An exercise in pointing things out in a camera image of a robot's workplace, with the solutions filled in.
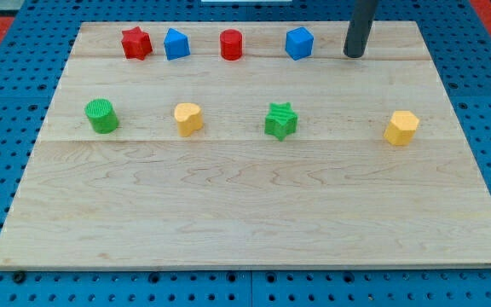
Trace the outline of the black cylindrical robot arm stick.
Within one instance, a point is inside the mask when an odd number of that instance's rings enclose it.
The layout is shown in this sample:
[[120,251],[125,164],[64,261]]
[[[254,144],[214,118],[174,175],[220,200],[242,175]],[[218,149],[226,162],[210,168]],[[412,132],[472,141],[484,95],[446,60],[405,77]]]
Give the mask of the black cylindrical robot arm stick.
[[344,41],[344,54],[349,58],[364,55],[378,0],[356,0]]

